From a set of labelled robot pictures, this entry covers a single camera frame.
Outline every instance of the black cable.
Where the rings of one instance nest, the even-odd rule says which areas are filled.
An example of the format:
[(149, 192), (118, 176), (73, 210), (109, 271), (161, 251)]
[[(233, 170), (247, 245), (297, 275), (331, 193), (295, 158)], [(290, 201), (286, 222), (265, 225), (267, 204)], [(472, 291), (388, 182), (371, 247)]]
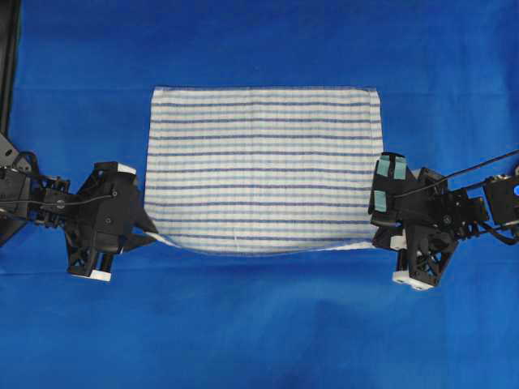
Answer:
[(10, 213), (9, 211), (6, 211), (5, 209), (1, 209), (1, 208), (0, 208), (0, 216), (7, 217), (11, 220), (17, 220), (17, 221), (32, 221), (27, 217), (15, 215), (14, 213)]
[(11, 166), (15, 169), (17, 169), (18, 162), (24, 157), (27, 156), (29, 159), (29, 164), (31, 165), (32, 173), (39, 176), (40, 175), (40, 167), (38, 166), (38, 158), (36, 157), (36, 154), (33, 152), (20, 152), (18, 156), (16, 156), (15, 160), (13, 160), (13, 163)]
[(410, 190), (409, 192), (398, 194), (396, 196), (393, 196), (393, 198), (394, 199), (399, 199), (400, 197), (405, 197), (405, 196), (413, 195), (415, 193), (421, 192), (422, 190), (427, 190), (427, 189), (433, 188), (433, 187), (441, 184), (442, 182), (446, 182), (449, 178), (460, 176), (462, 174), (465, 174), (465, 173), (471, 172), (473, 170), (482, 168), (483, 166), (486, 166), (486, 165), (489, 165), (489, 164), (493, 164), (494, 162), (497, 162), (498, 160), (503, 160), (504, 158), (508, 158), (509, 156), (515, 156), (516, 154), (519, 154), (519, 149), (514, 150), (513, 152), (507, 152), (506, 154), (503, 154), (502, 156), (497, 156), (496, 158), (492, 158), (491, 160), (486, 160), (485, 162), (482, 162), (481, 164), (472, 166), (472, 167), (470, 167), (468, 169), (460, 170), (459, 172), (455, 172), (455, 173), (449, 174), (448, 176), (443, 177), (441, 180), (435, 182), (434, 184), (430, 184), (430, 185), (423, 186), (423, 187), (418, 188), (418, 189)]
[(43, 201), (36, 201), (36, 200), (3, 200), (0, 201), (0, 205), (4, 204), (18, 204), (18, 203), (30, 203), (30, 204), (39, 204), (39, 205), (47, 205), (47, 206), (54, 206), (54, 207), (65, 207), (67, 205), (83, 205), (88, 204), (93, 201), (102, 200), (102, 199), (112, 199), (113, 196), (111, 194), (103, 194), (102, 196), (92, 197), (91, 199), (84, 200), (84, 201), (75, 201), (71, 203), (45, 203)]
[(505, 237), (504, 235), (501, 235), (500, 233), (497, 233), (499, 229), (493, 229), (490, 225), (487, 223), (484, 223), (482, 221), (479, 222), (479, 225), (481, 225), (486, 232), (490, 233), (493, 237), (496, 239), (502, 241), (505, 245), (513, 246), (519, 242), (519, 239), (512, 238), (512, 237)]

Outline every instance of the table surface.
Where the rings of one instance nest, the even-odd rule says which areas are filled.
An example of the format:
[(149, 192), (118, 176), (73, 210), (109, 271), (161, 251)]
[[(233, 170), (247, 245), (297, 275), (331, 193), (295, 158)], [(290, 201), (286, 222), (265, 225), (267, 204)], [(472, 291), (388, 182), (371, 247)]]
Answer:
[[(385, 149), (442, 173), (519, 145), (515, 1), (24, 1), (10, 137), (77, 190), (137, 168), (155, 85), (374, 87)], [(519, 159), (456, 178), (510, 173)], [(210, 257), (154, 244), (110, 284), (60, 231), (0, 250), (0, 387), (519, 385), (517, 248), (464, 242), (439, 288), (382, 250)]]

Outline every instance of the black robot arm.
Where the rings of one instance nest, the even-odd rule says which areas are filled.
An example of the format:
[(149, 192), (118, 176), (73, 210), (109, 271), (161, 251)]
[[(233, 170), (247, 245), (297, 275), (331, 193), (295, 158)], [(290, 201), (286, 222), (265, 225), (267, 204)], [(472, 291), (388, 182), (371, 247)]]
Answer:
[(0, 134), (0, 245), (28, 222), (65, 233), (68, 271), (110, 280), (116, 254), (154, 242), (156, 233), (140, 200), (135, 170), (97, 163), (76, 194), (70, 181), (41, 175), (36, 156), (20, 153)]
[[(454, 175), (444, 177), (426, 168), (411, 172), (405, 157), (391, 152), (377, 162), (368, 212), (379, 227), (373, 245), (397, 252), (394, 281), (417, 290), (437, 286), (458, 242), (484, 233), (508, 245), (519, 242), (519, 172), (450, 191), (448, 178)], [(469, 197), (469, 191), (481, 187), (496, 227), (487, 223), (483, 197)]]

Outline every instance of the dish towel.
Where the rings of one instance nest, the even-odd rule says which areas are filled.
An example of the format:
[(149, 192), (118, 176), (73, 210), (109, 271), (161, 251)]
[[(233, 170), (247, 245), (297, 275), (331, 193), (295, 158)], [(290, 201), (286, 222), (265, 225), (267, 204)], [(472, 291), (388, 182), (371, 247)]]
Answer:
[(382, 151), (374, 89), (157, 87), (144, 206), (210, 254), (368, 248)]

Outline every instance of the blue tape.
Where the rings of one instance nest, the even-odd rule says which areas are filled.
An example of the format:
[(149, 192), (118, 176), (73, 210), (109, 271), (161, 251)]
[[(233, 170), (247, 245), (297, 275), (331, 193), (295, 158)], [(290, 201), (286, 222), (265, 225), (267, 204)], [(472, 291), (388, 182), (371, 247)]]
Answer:
[(389, 156), (381, 156), (379, 159), (379, 165), (377, 167), (377, 174), (387, 177), (389, 171)]
[(395, 180), (405, 180), (405, 171), (407, 170), (407, 162), (404, 157), (395, 157)]
[(386, 212), (388, 206), (386, 204), (386, 192), (381, 190), (373, 190), (375, 200), (375, 210), (378, 212)]

